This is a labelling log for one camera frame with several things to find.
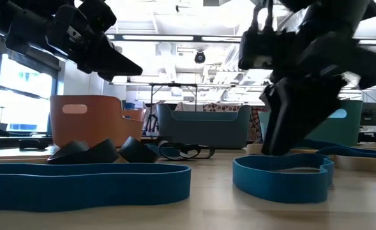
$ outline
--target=office room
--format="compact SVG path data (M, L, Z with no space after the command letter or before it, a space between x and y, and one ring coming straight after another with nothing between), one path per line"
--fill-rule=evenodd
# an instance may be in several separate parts
M376 229L376 0L0 0L0 230Z

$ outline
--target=gray plastic tub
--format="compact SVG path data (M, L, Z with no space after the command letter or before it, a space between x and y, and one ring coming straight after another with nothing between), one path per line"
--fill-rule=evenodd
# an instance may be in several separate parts
M250 106L238 112L179 112L160 104L158 125L160 136L173 142L201 144L219 149L241 149L246 146Z

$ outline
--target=desk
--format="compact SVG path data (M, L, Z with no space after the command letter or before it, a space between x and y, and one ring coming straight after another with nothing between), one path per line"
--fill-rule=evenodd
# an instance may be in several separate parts
M336 170L328 202L280 204L232 185L232 160L243 155L219 151L209 160L179 162L192 167L191 196L179 203L64 213L0 211L0 230L376 229L376 174Z

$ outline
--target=table surface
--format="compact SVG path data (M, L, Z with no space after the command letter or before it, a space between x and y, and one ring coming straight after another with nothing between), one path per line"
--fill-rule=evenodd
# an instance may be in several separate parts
M4 149L0 155L13 152L19 154ZM232 160L243 155L243 151L219 151L209 160L183 162L192 168L192 188L190 198L179 203L61 213L0 211L0 229L376 229L375 173L336 170L327 202L280 204L252 197L232 185Z

